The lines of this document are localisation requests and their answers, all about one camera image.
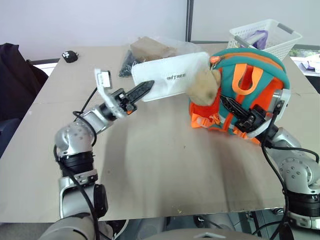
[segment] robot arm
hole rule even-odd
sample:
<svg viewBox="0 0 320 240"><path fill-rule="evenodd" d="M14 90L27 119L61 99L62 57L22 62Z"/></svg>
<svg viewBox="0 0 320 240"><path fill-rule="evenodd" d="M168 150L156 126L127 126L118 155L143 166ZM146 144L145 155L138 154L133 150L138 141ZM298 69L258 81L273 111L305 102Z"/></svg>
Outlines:
<svg viewBox="0 0 320 240"><path fill-rule="evenodd" d="M105 187L96 184L98 173L94 169L93 145L97 134L109 128L116 119L125 118L137 110L135 102L146 95L154 84L154 81L145 81L128 92L121 88L109 94L105 84L109 79L105 77L110 75L104 73L95 71L97 90L104 103L85 112L73 112L76 115L75 121L61 128L55 135L54 154L62 172L62 178L59 179L61 220L48 228L41 240L99 239L92 211L68 172L85 191L96 217L103 217L108 210L108 202Z"/></svg>
<svg viewBox="0 0 320 240"><path fill-rule="evenodd" d="M278 109L278 113L283 112L286 105L281 96L281 93L273 96L272 110ZM261 107L256 105L247 111L233 98L225 96L221 96L221 103L237 117L235 125L242 132L248 135L258 133L256 139L261 143L266 137L267 152L276 163L287 188L290 226L320 230L319 159L315 161L304 151L294 150L301 148L300 143L284 128L272 124L271 117Z"/></svg>

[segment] white laundry basket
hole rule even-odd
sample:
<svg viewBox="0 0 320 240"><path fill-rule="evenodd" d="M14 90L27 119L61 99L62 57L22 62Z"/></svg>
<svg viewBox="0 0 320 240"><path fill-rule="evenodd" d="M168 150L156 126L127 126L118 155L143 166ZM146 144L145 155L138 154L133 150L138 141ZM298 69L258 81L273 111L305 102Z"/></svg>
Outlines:
<svg viewBox="0 0 320 240"><path fill-rule="evenodd" d="M257 30L267 30L268 38L263 51L271 53L281 61L289 53L296 42L302 38L302 35L283 25L282 23L267 19L245 26L240 26L230 30L230 40L227 48L255 48L245 41L246 38L254 34Z"/></svg>

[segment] beige plush toy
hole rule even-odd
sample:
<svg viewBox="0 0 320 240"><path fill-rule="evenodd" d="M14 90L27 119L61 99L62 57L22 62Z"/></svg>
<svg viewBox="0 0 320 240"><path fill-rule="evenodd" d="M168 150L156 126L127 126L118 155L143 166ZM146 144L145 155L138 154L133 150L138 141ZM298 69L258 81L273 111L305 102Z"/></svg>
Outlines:
<svg viewBox="0 0 320 240"><path fill-rule="evenodd" d="M194 83L186 93L190 100L199 106L210 106L214 103L221 83L218 70L203 69L196 74Z"/></svg>

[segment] white wall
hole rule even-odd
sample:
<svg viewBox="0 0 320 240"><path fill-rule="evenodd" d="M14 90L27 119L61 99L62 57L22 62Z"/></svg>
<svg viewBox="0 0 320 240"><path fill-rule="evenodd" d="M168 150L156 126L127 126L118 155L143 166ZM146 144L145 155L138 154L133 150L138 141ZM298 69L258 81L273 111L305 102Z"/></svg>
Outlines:
<svg viewBox="0 0 320 240"><path fill-rule="evenodd" d="M140 36L185 39L187 0L0 0L0 44L25 59L72 46L122 45Z"/></svg>
<svg viewBox="0 0 320 240"><path fill-rule="evenodd" d="M229 30L274 19L320 45L320 0L194 0L192 41L228 41Z"/></svg>

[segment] white pouch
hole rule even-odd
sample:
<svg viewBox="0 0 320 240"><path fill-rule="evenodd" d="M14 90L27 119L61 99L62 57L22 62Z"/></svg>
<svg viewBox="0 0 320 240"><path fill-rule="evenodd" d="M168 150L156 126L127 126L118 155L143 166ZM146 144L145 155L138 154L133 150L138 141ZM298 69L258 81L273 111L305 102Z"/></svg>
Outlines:
<svg viewBox="0 0 320 240"><path fill-rule="evenodd" d="M210 67L210 56L196 52L136 64L131 74L134 84L154 80L144 102L185 93L199 70Z"/></svg>

